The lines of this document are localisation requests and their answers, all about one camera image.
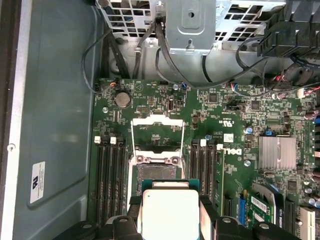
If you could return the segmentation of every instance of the silver heatsink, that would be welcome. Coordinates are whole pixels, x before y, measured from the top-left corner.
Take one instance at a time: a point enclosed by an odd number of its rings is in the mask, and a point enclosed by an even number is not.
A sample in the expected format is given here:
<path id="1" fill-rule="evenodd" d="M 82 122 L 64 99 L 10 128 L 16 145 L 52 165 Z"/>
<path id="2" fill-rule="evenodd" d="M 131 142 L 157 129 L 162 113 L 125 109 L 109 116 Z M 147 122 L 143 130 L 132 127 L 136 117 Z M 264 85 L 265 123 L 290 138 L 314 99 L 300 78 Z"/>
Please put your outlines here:
<path id="1" fill-rule="evenodd" d="M 259 169 L 292 170 L 296 168 L 295 137 L 259 137 Z"/>

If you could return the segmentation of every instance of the chip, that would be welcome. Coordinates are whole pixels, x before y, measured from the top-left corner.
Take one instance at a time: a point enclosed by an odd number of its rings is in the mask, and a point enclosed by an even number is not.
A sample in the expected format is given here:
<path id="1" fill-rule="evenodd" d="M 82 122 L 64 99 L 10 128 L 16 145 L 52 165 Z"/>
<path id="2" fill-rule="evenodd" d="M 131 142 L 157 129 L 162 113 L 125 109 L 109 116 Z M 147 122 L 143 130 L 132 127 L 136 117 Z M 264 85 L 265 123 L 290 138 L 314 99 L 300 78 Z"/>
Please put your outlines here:
<path id="1" fill-rule="evenodd" d="M 297 182 L 296 181 L 288 181 L 288 191 L 296 191 L 297 190 Z"/>
<path id="2" fill-rule="evenodd" d="M 251 110 L 260 110 L 260 101 L 252 101 Z"/>
<path id="3" fill-rule="evenodd" d="M 218 94 L 209 93 L 209 103 L 217 103 L 217 102 L 218 102 Z"/>

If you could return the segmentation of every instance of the blue slot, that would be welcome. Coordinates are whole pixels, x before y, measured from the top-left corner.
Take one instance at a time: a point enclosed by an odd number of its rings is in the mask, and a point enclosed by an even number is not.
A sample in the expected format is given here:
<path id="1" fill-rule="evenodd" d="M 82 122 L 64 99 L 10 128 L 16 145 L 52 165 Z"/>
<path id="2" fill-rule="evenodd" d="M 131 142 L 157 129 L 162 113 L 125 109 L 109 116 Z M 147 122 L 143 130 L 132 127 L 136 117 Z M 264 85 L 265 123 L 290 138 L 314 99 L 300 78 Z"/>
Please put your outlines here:
<path id="1" fill-rule="evenodd" d="M 315 123 L 316 125 L 320 124 L 320 117 L 317 117 L 317 118 L 314 120 L 314 123 Z"/>
<path id="2" fill-rule="evenodd" d="M 244 200 L 242 197 L 240 197 L 238 220 L 242 225 L 246 224 L 246 203 L 247 203 L 247 201 Z"/>

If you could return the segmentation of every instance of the sticker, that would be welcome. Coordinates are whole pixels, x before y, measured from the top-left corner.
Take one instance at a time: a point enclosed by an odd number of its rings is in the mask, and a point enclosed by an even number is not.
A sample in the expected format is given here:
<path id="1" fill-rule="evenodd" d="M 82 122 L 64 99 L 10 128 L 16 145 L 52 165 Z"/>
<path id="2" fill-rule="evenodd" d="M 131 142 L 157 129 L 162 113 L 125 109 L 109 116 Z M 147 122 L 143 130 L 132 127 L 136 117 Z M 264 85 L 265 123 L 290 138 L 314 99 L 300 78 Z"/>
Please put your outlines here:
<path id="1" fill-rule="evenodd" d="M 253 196 L 251 197 L 251 202 L 256 205 L 258 208 L 260 208 L 262 211 L 267 213 L 267 206 L 260 202 L 258 199 L 254 198 Z"/>
<path id="2" fill-rule="evenodd" d="M 41 199 L 44 196 L 45 168 L 46 168 L 45 161 L 32 165 L 31 194 L 30 194 L 31 204 Z"/>
<path id="3" fill-rule="evenodd" d="M 233 143 L 234 142 L 234 134 L 233 133 L 223 134 L 223 141 L 225 143 Z"/>
<path id="4" fill-rule="evenodd" d="M 258 214 L 254 213 L 254 218 L 257 219 L 259 222 L 264 222 L 265 220 L 260 217 Z"/>

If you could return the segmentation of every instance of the motherboard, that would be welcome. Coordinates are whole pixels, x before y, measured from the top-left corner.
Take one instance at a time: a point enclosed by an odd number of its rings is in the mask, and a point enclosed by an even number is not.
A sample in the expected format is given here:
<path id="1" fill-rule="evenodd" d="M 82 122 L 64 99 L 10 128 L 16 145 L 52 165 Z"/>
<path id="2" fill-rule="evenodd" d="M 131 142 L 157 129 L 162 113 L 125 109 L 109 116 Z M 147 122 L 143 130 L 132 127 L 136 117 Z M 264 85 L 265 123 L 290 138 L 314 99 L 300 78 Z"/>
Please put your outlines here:
<path id="1" fill-rule="evenodd" d="M 200 194 L 221 216 L 248 228 L 271 222 L 303 240 L 315 239 L 309 238 L 319 218 L 317 203 L 320 208 L 313 177 L 315 93 L 244 97 L 229 85 L 197 90 L 130 79 L 99 84 L 106 90 L 94 98 L 89 220 L 103 226 L 125 214 L 143 180 L 199 179 Z M 264 91 L 253 85 L 238 90 Z"/>

